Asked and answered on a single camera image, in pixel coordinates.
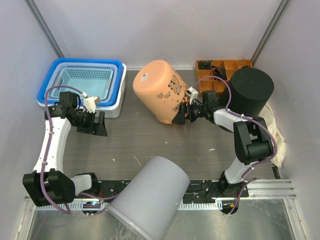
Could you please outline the orange plastic container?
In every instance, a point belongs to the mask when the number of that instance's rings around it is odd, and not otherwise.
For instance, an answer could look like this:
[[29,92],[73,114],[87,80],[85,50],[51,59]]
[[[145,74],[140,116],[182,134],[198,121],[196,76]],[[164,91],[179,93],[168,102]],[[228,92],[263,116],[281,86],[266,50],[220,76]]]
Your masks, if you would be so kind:
[[154,60],[143,67],[133,80],[133,91],[141,102],[164,124],[171,124],[180,103],[189,101],[189,86],[164,60]]

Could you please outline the large black container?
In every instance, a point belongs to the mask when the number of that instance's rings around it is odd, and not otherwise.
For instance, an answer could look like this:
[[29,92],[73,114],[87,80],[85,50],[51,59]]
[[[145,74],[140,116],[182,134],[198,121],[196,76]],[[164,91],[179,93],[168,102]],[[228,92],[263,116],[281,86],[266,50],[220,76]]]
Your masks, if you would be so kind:
[[243,67],[228,82],[231,101],[228,109],[247,117],[256,118],[274,91],[272,78],[264,71]]

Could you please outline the grey plastic container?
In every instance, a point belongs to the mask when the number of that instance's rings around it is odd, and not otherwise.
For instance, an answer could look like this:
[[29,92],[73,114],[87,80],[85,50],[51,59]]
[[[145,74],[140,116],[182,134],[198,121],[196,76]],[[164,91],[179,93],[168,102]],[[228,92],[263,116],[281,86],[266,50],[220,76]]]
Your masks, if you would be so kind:
[[107,210],[141,239],[162,240],[189,184],[178,165],[153,156]]

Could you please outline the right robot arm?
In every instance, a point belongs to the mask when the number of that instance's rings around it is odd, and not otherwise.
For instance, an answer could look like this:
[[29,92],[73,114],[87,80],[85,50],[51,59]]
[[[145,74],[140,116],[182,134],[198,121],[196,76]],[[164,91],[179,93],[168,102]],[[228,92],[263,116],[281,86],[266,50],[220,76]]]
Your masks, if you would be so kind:
[[188,88],[184,94],[184,101],[175,110],[177,115],[173,124],[184,125],[186,121],[195,122],[198,118],[220,126],[233,133],[236,158],[230,167],[223,171],[218,181],[220,194],[225,197],[239,193],[245,184],[245,177],[254,165],[267,159],[275,153],[272,135],[267,129],[263,118],[251,118],[232,112],[219,106],[216,93],[205,91],[202,101],[198,100],[198,91]]

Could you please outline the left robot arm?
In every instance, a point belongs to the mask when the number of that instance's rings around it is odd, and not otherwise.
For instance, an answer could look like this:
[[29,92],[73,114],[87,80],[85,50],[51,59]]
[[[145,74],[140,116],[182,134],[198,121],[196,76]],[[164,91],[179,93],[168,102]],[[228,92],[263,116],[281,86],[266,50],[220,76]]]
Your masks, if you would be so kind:
[[108,135],[104,112],[96,113],[99,102],[98,96],[64,91],[57,102],[46,105],[41,151],[32,173],[22,178],[24,188],[37,207],[66,205],[82,192],[88,198],[99,195],[100,185],[93,172],[68,177],[63,171],[66,141],[72,127],[83,134]]

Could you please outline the orange compartment tray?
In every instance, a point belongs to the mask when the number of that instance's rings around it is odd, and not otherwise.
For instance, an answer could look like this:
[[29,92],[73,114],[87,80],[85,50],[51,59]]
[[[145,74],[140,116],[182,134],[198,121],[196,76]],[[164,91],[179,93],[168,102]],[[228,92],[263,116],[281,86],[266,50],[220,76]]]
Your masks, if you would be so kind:
[[[199,70],[198,61],[212,60],[211,70]],[[253,67],[250,59],[198,59],[195,61],[196,84],[195,88],[200,95],[204,91],[214,91],[217,97],[220,97],[225,90],[225,84],[214,78],[222,78],[228,83],[233,74],[241,68]]]

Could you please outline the light blue perforated basket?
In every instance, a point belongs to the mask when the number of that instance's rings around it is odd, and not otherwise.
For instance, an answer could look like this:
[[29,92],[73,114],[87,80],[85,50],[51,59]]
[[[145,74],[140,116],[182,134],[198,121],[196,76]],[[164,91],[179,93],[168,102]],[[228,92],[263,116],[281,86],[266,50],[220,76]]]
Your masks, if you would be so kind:
[[69,86],[87,93],[89,97],[96,96],[102,101],[108,101],[116,73],[116,70],[110,68],[65,67],[58,72],[53,81],[53,85],[60,86],[60,88],[53,89],[51,97],[57,99],[61,92],[75,92],[65,87]]

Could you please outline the black part in tray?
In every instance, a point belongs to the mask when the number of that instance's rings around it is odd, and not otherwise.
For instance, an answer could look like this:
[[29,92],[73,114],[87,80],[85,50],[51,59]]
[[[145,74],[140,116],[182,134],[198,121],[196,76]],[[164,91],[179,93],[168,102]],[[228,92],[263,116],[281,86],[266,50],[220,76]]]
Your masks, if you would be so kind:
[[211,70],[212,60],[199,60],[197,66],[199,70]]

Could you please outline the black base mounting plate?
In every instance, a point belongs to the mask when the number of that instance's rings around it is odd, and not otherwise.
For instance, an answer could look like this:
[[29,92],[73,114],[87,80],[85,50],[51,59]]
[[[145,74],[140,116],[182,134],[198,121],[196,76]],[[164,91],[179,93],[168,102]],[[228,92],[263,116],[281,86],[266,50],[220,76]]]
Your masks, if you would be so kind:
[[[130,183],[130,180],[102,180],[98,182],[99,190],[86,190],[88,195],[76,196],[80,198],[108,198],[120,193]],[[191,180],[186,192],[183,195],[184,204],[206,204],[215,203],[218,198],[248,197],[248,189],[244,182],[230,185],[223,190],[221,184],[212,180]]]

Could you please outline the cream cloth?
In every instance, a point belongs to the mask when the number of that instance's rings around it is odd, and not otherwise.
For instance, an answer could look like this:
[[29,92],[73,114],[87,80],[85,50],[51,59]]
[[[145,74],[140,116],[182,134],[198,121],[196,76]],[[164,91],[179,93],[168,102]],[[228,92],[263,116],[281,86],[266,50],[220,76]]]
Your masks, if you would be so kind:
[[274,112],[268,102],[264,105],[258,116],[265,120],[267,129],[272,134],[277,144],[277,153],[271,162],[276,167],[281,168],[286,157],[287,146],[283,135],[277,128]]

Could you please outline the aluminium rail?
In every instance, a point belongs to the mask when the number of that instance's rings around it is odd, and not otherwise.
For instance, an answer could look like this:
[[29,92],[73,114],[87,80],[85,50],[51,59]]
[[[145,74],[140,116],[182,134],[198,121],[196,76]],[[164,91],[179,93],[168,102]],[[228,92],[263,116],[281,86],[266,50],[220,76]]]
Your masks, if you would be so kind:
[[[240,197],[240,200],[277,200],[277,199],[295,199],[296,193],[293,185],[288,179],[270,179],[255,180],[247,186],[248,197]],[[224,210],[231,202],[235,203],[237,198],[219,197],[214,203],[183,203],[178,205],[177,210]],[[80,198],[74,199],[72,203],[68,203],[72,211],[98,211],[102,210],[110,203],[111,200],[98,200],[97,198]],[[51,205],[36,207],[37,210],[57,210]]]

